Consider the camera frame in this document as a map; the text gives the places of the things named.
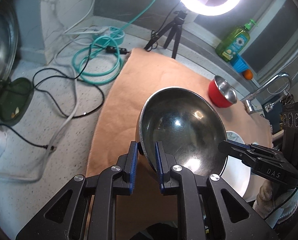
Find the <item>white plate grey leaf pattern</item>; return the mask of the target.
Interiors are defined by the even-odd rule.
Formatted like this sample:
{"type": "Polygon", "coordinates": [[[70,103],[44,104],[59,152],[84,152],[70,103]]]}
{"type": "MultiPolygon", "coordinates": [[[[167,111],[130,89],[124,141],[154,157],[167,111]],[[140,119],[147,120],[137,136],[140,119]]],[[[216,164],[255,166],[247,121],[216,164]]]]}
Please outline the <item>white plate grey leaf pattern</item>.
{"type": "Polygon", "coordinates": [[[241,160],[228,156],[226,166],[221,177],[243,197],[248,189],[251,168],[244,165],[241,160]]]}

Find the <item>stainless steel bowl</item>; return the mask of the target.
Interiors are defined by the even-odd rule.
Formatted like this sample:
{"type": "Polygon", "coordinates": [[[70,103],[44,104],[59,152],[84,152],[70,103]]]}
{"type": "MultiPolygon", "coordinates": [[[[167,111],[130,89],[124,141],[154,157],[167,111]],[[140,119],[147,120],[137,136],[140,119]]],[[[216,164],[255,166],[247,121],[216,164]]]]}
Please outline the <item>stainless steel bowl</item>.
{"type": "Polygon", "coordinates": [[[144,103],[137,120],[136,140],[150,173],[156,173],[155,143],[194,174],[222,175],[227,154],[218,145],[227,139],[216,110],[197,93],[167,87],[153,93],[144,103]]]}

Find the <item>red steel bowl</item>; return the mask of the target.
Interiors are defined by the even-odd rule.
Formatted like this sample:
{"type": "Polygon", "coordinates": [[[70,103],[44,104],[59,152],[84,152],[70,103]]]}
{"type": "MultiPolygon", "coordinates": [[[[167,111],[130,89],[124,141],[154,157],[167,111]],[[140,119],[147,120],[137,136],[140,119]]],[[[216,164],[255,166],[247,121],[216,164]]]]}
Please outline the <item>red steel bowl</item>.
{"type": "Polygon", "coordinates": [[[236,91],[221,76],[216,75],[208,85],[208,96],[218,108],[228,108],[238,101],[236,91]]]}

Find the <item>white work glove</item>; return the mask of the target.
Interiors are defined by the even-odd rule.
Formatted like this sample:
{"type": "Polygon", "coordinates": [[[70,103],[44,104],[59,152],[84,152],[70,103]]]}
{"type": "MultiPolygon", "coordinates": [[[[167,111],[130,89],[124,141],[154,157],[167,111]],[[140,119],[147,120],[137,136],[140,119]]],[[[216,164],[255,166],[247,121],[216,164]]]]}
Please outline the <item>white work glove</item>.
{"type": "Polygon", "coordinates": [[[273,190],[278,184],[265,180],[259,189],[253,209],[265,219],[273,219],[274,222],[283,222],[289,219],[298,207],[298,190],[290,190],[279,197],[273,196],[273,190]]]}

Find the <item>tan cloth mat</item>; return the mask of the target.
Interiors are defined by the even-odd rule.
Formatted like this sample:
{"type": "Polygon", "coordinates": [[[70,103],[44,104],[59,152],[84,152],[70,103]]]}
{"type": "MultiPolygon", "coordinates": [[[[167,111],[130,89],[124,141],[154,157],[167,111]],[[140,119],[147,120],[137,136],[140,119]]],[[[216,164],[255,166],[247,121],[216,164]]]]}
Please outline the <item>tan cloth mat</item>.
{"type": "MultiPolygon", "coordinates": [[[[135,139],[142,107],[153,93],[176,86],[207,98],[211,80],[212,76],[198,74],[167,56],[133,49],[97,121],[86,175],[100,174],[127,153],[135,139]]],[[[117,239],[130,239],[153,224],[175,221],[177,215],[176,196],[160,193],[155,172],[146,158],[140,156],[133,194],[119,196],[116,201],[117,239]]]]}

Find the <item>chrome faucet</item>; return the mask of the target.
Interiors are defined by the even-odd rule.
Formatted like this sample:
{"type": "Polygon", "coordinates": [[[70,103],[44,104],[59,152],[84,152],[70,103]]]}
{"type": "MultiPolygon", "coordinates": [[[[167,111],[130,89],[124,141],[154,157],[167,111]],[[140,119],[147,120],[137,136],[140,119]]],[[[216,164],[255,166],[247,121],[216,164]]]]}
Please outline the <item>chrome faucet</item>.
{"type": "Polygon", "coordinates": [[[290,90],[291,85],[292,85],[292,78],[288,73],[280,72],[280,73],[276,74],[274,77],[272,77],[266,83],[264,83],[262,86],[260,86],[257,90],[255,90],[254,92],[251,92],[250,94],[248,94],[247,96],[242,98],[242,103],[245,107],[247,114],[251,115],[253,113],[263,111],[262,109],[256,110],[254,108],[254,106],[252,105],[252,100],[254,100],[256,98],[256,96],[259,95],[260,93],[262,93],[263,91],[267,90],[267,92],[271,95],[281,94],[282,95],[280,97],[280,99],[281,99],[290,90]],[[286,79],[287,80],[286,85],[283,88],[279,88],[277,91],[275,91],[273,93],[269,92],[268,88],[270,86],[272,86],[274,83],[276,83],[277,81],[279,81],[280,79],[286,79]]]}

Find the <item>orange fruit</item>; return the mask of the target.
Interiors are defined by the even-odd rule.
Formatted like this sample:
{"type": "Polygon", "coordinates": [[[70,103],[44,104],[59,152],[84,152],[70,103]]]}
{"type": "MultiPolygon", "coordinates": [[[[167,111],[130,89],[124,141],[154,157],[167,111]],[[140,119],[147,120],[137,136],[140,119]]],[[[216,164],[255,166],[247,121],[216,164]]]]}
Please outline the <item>orange fruit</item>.
{"type": "Polygon", "coordinates": [[[253,79],[253,73],[249,69],[247,69],[247,70],[243,71],[243,77],[246,80],[252,80],[253,79]]]}

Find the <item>blue ribbed cup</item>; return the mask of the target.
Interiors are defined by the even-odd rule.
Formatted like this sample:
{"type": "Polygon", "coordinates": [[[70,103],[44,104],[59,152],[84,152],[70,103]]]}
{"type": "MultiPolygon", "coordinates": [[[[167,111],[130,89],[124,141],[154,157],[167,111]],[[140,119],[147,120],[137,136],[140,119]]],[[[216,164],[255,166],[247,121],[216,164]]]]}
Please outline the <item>blue ribbed cup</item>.
{"type": "Polygon", "coordinates": [[[240,55],[235,55],[233,59],[230,61],[231,66],[233,69],[238,72],[242,73],[248,69],[247,63],[244,61],[244,59],[240,55]]]}

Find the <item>green dish soap bottle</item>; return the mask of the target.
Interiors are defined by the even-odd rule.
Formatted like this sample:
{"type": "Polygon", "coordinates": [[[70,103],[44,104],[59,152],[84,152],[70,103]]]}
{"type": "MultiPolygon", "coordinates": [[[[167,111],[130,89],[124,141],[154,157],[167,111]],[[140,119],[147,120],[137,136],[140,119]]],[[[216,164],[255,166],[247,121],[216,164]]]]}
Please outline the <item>green dish soap bottle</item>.
{"type": "Polygon", "coordinates": [[[257,23],[252,18],[244,25],[238,25],[216,47],[216,54],[225,62],[230,62],[248,44],[250,30],[257,23]]]}

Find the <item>black inline light controller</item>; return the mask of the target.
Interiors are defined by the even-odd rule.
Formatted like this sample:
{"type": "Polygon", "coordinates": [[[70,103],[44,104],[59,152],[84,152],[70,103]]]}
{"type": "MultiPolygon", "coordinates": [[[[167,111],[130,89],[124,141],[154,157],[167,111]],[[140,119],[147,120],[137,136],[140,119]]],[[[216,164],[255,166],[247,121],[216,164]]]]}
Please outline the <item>black inline light controller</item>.
{"type": "Polygon", "coordinates": [[[114,46],[107,46],[105,48],[106,53],[109,54],[120,54],[120,55],[127,55],[129,51],[126,48],[114,47],[114,46]]]}

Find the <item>black tripod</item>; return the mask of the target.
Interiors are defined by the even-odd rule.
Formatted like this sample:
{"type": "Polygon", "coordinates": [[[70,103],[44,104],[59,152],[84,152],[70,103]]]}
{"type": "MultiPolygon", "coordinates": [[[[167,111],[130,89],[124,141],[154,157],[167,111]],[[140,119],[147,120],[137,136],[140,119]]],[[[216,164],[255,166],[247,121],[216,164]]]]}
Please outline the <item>black tripod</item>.
{"type": "Polygon", "coordinates": [[[151,51],[153,49],[153,45],[165,33],[169,32],[167,39],[163,45],[163,48],[167,49],[171,40],[174,38],[174,45],[173,45],[171,58],[176,59],[176,55],[177,55],[179,44],[180,44],[180,38],[182,35],[182,26],[185,22],[187,13],[185,11],[180,10],[180,11],[176,11],[175,14],[176,14],[176,16],[174,17],[174,19],[171,22],[169,22],[165,27],[163,27],[160,31],[158,31],[157,34],[153,34],[151,39],[145,45],[144,50],[151,51]]]}

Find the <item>teal round power strip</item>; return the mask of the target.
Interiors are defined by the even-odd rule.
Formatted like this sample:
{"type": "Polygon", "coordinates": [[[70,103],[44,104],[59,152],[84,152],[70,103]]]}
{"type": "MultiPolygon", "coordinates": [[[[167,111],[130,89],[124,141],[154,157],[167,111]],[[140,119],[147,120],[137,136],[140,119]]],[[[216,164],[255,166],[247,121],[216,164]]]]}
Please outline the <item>teal round power strip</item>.
{"type": "Polygon", "coordinates": [[[115,43],[120,46],[125,39],[125,32],[120,31],[119,28],[114,26],[105,26],[106,30],[101,34],[93,34],[92,39],[97,40],[96,44],[102,47],[115,46],[115,43]]]}

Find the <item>steel pot lid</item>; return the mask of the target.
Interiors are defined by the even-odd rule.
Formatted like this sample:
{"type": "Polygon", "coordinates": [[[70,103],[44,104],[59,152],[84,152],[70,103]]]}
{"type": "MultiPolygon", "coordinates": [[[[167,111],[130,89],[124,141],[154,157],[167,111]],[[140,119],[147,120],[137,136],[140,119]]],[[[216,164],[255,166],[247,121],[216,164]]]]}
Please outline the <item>steel pot lid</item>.
{"type": "Polygon", "coordinates": [[[18,44],[18,22],[13,8],[0,4],[0,90],[14,64],[18,44]]]}

